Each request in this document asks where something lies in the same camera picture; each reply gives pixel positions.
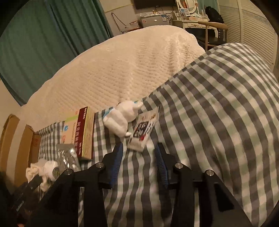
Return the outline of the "grey checkered bedsheet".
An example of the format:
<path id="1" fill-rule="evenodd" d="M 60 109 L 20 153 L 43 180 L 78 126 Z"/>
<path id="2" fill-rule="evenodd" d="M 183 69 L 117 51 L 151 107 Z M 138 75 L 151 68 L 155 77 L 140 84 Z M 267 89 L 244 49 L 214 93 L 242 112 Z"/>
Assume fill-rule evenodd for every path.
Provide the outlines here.
<path id="1" fill-rule="evenodd" d="M 169 226 L 174 196 L 157 181 L 154 147 L 195 171 L 213 170 L 253 226 L 278 202 L 278 80 L 243 43 L 217 46 L 143 99 L 159 118 L 142 152 L 125 149 L 104 190 L 108 226 Z"/>

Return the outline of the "wooden chair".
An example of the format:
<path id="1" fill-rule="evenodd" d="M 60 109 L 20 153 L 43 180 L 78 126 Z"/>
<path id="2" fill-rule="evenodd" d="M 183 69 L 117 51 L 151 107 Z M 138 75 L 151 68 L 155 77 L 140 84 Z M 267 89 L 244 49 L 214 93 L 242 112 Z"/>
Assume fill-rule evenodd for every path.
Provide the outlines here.
<path id="1" fill-rule="evenodd" d="M 206 21 L 198 23 L 205 26 L 205 37 L 197 37 L 197 40 L 204 45 L 205 51 L 228 42 L 228 26 L 225 23 Z"/>

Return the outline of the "red and cream medicine box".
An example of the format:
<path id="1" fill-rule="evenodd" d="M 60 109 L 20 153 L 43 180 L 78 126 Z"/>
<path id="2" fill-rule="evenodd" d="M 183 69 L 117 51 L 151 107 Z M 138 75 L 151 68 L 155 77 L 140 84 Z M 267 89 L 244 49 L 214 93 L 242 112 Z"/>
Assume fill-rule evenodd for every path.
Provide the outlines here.
<path id="1" fill-rule="evenodd" d="M 72 144 L 79 159 L 91 160 L 93 157 L 93 132 L 95 113 L 86 106 L 68 117 L 62 128 L 62 144 Z"/>

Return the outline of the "black and white snack packet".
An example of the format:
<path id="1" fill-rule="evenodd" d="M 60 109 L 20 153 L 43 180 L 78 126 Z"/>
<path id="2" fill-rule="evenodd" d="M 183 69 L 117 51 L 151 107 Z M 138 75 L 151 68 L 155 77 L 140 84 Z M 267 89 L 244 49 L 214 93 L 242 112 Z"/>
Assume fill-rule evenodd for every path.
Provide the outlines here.
<path id="1" fill-rule="evenodd" d="M 130 136 L 127 148 L 142 152 L 147 145 L 150 134 L 159 118 L 159 107 L 153 110 L 141 113 L 138 117 L 137 124 Z"/>

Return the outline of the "cream satin scrunchie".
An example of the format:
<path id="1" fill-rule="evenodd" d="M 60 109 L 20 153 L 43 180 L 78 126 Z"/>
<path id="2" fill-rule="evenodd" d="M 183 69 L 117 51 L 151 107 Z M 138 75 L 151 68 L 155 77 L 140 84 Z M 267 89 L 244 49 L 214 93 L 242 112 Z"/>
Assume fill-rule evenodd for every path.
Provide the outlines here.
<path id="1" fill-rule="evenodd" d="M 25 176 L 28 182 L 36 176 L 39 175 L 42 177 L 42 182 L 40 183 L 40 189 L 43 192 L 46 192 L 50 188 L 50 184 L 48 181 L 54 182 L 56 180 L 53 170 L 57 167 L 57 162 L 46 159 L 39 159 L 36 163 L 31 163 L 30 167 L 28 167 L 25 171 Z"/>

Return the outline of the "brown cardboard box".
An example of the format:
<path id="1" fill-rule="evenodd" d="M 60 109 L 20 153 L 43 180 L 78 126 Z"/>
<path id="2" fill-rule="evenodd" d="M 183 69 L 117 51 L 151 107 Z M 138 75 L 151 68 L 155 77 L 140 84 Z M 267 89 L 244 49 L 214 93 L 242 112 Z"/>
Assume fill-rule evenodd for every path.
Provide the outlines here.
<path id="1" fill-rule="evenodd" d="M 38 160 L 41 136 L 11 114 L 1 134 L 1 174 L 10 193 L 27 181 L 25 170 Z"/>

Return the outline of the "white oval vanity mirror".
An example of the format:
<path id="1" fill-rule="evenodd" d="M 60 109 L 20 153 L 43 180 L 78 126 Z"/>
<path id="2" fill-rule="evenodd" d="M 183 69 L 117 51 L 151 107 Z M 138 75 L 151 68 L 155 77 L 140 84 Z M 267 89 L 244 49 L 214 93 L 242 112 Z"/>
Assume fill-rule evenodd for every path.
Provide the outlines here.
<path id="1" fill-rule="evenodd" d="M 188 11 L 190 14 L 198 9 L 198 2 L 196 0 L 176 0 L 176 5 L 180 12 Z"/>

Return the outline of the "teal curtain left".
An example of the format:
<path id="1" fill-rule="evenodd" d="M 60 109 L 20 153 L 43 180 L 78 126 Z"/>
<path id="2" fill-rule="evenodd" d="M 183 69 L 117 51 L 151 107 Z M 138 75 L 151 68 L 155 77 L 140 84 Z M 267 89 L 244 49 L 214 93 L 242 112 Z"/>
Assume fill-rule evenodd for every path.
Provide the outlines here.
<path id="1" fill-rule="evenodd" d="M 19 105 L 112 37 L 100 1 L 1 1 L 1 80 Z"/>

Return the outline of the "silver foil blister pack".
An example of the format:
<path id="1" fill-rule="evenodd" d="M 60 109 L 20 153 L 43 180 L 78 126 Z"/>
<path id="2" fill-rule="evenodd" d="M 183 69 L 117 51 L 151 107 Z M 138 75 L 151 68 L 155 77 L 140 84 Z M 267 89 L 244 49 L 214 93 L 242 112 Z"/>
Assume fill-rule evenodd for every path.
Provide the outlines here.
<path id="1" fill-rule="evenodd" d="M 72 169 L 75 172 L 81 171 L 76 149 L 73 144 L 58 144 L 56 148 L 60 174 L 66 169 Z"/>

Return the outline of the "grey mini fridge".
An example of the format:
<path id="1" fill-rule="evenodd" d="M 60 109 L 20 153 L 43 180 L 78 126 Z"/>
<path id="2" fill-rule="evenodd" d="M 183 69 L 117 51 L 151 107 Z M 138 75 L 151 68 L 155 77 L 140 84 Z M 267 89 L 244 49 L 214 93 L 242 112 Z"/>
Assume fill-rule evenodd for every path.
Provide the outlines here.
<path id="1" fill-rule="evenodd" d="M 169 25 L 169 20 L 164 15 L 153 15 L 148 17 L 141 17 L 140 24 L 143 28 L 155 25 Z"/>

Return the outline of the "white louvered wardrobe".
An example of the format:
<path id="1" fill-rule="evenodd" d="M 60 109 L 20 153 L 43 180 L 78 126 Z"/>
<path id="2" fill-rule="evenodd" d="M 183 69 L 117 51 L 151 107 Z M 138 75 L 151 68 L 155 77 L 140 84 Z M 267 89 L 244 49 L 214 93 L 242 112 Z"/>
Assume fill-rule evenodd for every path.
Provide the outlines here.
<path id="1" fill-rule="evenodd" d="M 278 62 L 278 35 L 251 1 L 218 1 L 220 14 L 229 27 L 228 41 L 251 46 L 270 70 Z"/>

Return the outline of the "white dressing table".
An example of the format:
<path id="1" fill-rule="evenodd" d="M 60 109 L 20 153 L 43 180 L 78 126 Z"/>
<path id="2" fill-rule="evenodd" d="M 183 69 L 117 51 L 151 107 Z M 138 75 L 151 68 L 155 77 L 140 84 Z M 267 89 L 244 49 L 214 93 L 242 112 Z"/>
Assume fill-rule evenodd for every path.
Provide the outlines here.
<path id="1" fill-rule="evenodd" d="M 180 27 L 195 36 L 205 36 L 206 26 L 199 22 L 209 22 L 208 16 L 195 15 L 183 16 L 181 13 L 173 13 L 172 25 Z"/>

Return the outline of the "black wall television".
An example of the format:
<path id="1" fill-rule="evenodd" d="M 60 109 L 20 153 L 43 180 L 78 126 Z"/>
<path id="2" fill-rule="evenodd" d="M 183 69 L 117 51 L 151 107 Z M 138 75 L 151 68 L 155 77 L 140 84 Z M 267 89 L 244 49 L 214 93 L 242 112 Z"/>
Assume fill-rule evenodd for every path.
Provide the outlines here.
<path id="1" fill-rule="evenodd" d="M 172 7 L 176 5 L 176 0 L 133 0 L 136 9 Z"/>

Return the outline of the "cream quilted blanket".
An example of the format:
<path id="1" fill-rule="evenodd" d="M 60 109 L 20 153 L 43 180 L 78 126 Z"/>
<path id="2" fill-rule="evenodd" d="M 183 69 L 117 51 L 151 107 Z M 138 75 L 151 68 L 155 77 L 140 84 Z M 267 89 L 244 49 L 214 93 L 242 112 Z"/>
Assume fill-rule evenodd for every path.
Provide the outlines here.
<path id="1" fill-rule="evenodd" d="M 98 112 L 140 100 L 204 52 L 194 35 L 171 25 L 115 36 L 59 69 L 17 116 L 38 131 L 85 106 Z"/>

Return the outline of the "black backpack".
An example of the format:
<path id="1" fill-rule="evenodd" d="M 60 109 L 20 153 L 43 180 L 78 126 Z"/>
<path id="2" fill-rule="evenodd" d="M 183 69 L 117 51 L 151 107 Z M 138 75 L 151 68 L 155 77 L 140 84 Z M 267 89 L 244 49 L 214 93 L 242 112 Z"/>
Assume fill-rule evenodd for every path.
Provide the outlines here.
<path id="1" fill-rule="evenodd" d="M 209 22 L 224 23 L 223 18 L 214 8 L 211 6 L 206 7 L 205 13 L 209 18 Z"/>

